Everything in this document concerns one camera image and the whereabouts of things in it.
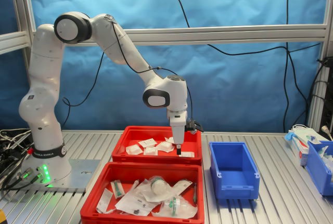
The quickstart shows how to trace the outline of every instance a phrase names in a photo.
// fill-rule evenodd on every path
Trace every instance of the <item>green led light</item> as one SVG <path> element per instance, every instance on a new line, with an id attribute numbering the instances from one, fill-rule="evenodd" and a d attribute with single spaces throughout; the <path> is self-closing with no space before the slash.
<path id="1" fill-rule="evenodd" d="M 47 166 L 45 164 L 43 164 L 43 168 L 44 168 L 44 174 L 45 174 L 46 179 L 47 179 L 47 180 L 44 180 L 44 183 L 48 183 L 48 182 L 51 181 L 51 178 L 50 178 L 49 172 L 47 170 Z"/>

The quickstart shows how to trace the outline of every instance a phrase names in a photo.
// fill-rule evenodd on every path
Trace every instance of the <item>power cable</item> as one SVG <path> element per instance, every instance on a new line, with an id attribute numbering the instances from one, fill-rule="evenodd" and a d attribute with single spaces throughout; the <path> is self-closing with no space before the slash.
<path id="1" fill-rule="evenodd" d="M 135 72 L 135 73 L 139 73 L 139 74 L 140 74 L 140 73 L 148 72 L 148 71 L 151 71 L 151 70 L 165 70 L 165 71 L 172 72 L 173 74 L 175 74 L 175 75 L 178 76 L 177 73 L 175 73 L 175 72 L 173 72 L 173 71 L 171 71 L 171 70 L 169 70 L 169 69 L 162 68 L 162 67 L 149 68 L 148 70 L 141 71 L 141 72 L 138 72 L 138 71 L 134 70 L 134 69 L 131 67 L 131 65 L 128 63 L 128 61 L 127 61 L 127 59 L 126 59 L 126 57 L 125 57 L 125 54 L 124 54 L 123 49 L 122 49 L 122 47 L 121 47 L 121 45 L 120 45 L 120 41 L 119 41 L 119 39 L 118 39 L 118 36 L 117 36 L 117 33 L 116 33 L 116 28 L 114 27 L 114 23 L 113 23 L 113 22 L 112 22 L 112 26 L 113 26 L 114 35 L 115 35 L 116 38 L 117 38 L 117 42 L 118 42 L 118 45 L 119 45 L 119 48 L 120 48 L 120 52 L 121 52 L 121 54 L 122 54 L 122 56 L 123 56 L 123 58 L 124 58 L 126 64 L 131 68 L 131 70 L 132 70 L 133 72 Z M 193 103 L 192 103 L 191 92 L 189 91 L 188 86 L 186 86 L 186 87 L 187 87 L 187 91 L 188 91 L 188 95 L 189 95 L 189 99 L 190 99 L 190 103 L 191 103 L 191 119 L 193 119 Z"/>
<path id="2" fill-rule="evenodd" d="M 92 92 L 92 90 L 94 89 L 95 85 L 96 85 L 96 81 L 97 81 L 97 78 L 98 78 L 98 73 L 99 73 L 99 69 L 100 69 L 100 66 L 102 65 L 102 61 L 103 61 L 103 56 L 104 56 L 104 52 L 102 54 L 102 57 L 100 58 L 100 62 L 99 62 L 99 66 L 98 66 L 98 70 L 97 70 L 97 73 L 96 73 L 96 76 L 95 76 L 95 81 L 94 81 L 94 84 L 93 86 L 91 87 L 90 91 L 88 92 L 87 96 L 85 97 L 85 99 L 81 102 L 81 103 L 78 103 L 78 104 L 71 104 L 70 101 L 68 100 L 68 98 L 66 97 L 63 97 L 62 98 L 62 101 L 64 102 L 65 105 L 68 106 L 68 114 L 67 114 L 67 118 L 66 120 L 64 121 L 64 123 L 62 124 L 61 126 L 61 129 L 63 129 L 63 127 L 65 126 L 67 120 L 68 120 L 68 117 L 69 117 L 69 114 L 70 114 L 70 111 L 71 111 L 71 107 L 77 107 L 77 106 L 80 106 L 81 104 L 83 104 L 87 98 L 89 97 L 90 93 Z"/>

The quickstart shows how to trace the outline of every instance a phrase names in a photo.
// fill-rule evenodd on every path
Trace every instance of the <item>aluminum frame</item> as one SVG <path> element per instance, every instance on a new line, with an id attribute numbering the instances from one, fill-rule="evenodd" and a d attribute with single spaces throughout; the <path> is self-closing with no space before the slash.
<path id="1" fill-rule="evenodd" d="M 18 33 L 0 35 L 0 54 L 22 48 L 28 70 L 33 34 L 36 31 L 31 0 L 13 0 L 18 21 Z M 267 42 L 323 42 L 320 58 L 333 55 L 331 35 L 333 0 L 327 0 L 324 24 L 297 25 L 247 25 L 235 27 L 177 28 L 177 29 L 127 29 L 135 45 L 203 45 Z M 77 46 L 95 46 L 83 42 Z M 324 68 L 319 80 L 327 81 Z M 318 83 L 315 93 L 325 97 L 326 84 Z M 319 130 L 323 102 L 314 98 L 311 104 L 309 125 Z"/>

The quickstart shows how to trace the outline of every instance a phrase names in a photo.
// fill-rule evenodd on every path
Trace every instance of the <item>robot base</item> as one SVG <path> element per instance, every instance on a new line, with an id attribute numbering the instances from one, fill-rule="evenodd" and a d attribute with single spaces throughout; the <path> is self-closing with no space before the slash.
<path id="1" fill-rule="evenodd" d="M 95 171 L 99 168 L 100 160 L 68 159 L 68 161 L 72 166 L 71 173 L 68 176 L 58 181 L 54 181 L 48 186 L 41 187 L 33 184 L 25 189 L 39 191 L 54 190 L 58 192 L 85 192 L 92 183 L 92 177 L 94 176 Z"/>

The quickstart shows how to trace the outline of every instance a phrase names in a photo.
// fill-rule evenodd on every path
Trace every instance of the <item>blue backdrop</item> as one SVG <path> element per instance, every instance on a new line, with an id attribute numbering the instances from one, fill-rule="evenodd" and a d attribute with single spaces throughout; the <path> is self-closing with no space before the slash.
<path id="1" fill-rule="evenodd" d="M 290 0 L 289 23 L 323 23 L 325 1 Z M 286 0 L 182 2 L 191 27 L 284 24 L 286 21 Z M 109 13 L 125 29 L 186 27 L 177 0 L 32 0 L 32 4 L 37 26 L 53 23 L 63 12 L 82 11 L 91 17 Z M 290 43 L 289 49 L 312 44 L 315 43 Z M 216 47 L 236 53 L 278 45 L 285 43 Z M 205 130 L 283 130 L 286 108 L 283 88 L 286 52 L 283 49 L 230 57 L 206 45 L 137 48 L 153 67 L 159 65 L 171 69 L 186 79 L 193 98 L 194 118 L 203 124 Z M 60 98 L 66 96 L 72 104 L 85 98 L 94 82 L 101 53 L 98 47 L 68 47 L 65 50 Z M 292 53 L 298 85 L 305 95 L 309 93 L 315 75 L 318 54 L 319 46 Z M 17 59 L 20 58 L 8 58 L 8 62 L 0 67 L 1 81 L 6 80 L 1 85 L 6 97 L 0 97 L 0 126 L 4 127 L 22 126 L 17 109 L 28 87 L 24 67 L 15 65 Z M 20 73 L 13 74 L 11 66 L 20 69 Z M 71 109 L 66 128 L 124 129 L 128 125 L 167 125 L 165 109 L 154 110 L 144 105 L 143 90 L 144 84 L 137 74 L 127 66 L 116 65 L 104 57 L 94 90 L 84 104 Z M 305 109 L 305 103 L 294 86 L 290 63 L 287 91 L 290 106 L 286 126 L 290 127 Z M 68 107 L 60 100 L 55 108 L 60 123 L 65 120 L 67 110 Z"/>

